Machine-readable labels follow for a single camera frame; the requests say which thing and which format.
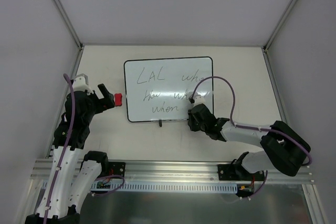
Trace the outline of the red whiteboard eraser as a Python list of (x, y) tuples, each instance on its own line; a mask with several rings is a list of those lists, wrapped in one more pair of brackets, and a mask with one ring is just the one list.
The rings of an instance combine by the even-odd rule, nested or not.
[(114, 105), (116, 107), (122, 106), (122, 99), (123, 99), (122, 93), (116, 93), (114, 95)]

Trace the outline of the white whiteboard black frame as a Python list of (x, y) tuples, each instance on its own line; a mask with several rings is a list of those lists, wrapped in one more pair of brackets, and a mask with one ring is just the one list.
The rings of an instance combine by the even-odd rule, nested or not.
[(127, 60), (123, 67), (129, 122), (186, 120), (189, 98), (197, 95), (214, 108), (209, 56)]

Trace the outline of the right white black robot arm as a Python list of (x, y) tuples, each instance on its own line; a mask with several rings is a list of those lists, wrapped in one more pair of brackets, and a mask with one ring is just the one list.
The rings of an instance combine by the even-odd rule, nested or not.
[(188, 110), (188, 126), (191, 131), (204, 132), (213, 140), (240, 142), (262, 149), (244, 152), (238, 158), (234, 172), (241, 180), (269, 169), (294, 177), (300, 167), (312, 163), (309, 144), (283, 121), (275, 121), (270, 126), (240, 125), (227, 118), (216, 118), (200, 103)]

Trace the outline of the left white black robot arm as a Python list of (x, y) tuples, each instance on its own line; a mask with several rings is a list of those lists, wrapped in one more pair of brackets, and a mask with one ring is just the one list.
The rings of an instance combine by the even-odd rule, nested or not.
[(98, 98), (88, 85), (73, 84), (65, 102), (65, 112), (54, 132), (54, 154), (48, 184), (34, 214), (26, 223), (79, 223), (80, 211), (91, 185), (98, 177), (109, 174), (105, 152), (89, 151), (80, 163), (78, 176), (75, 168), (94, 115), (114, 108), (114, 96), (104, 84), (98, 88)]

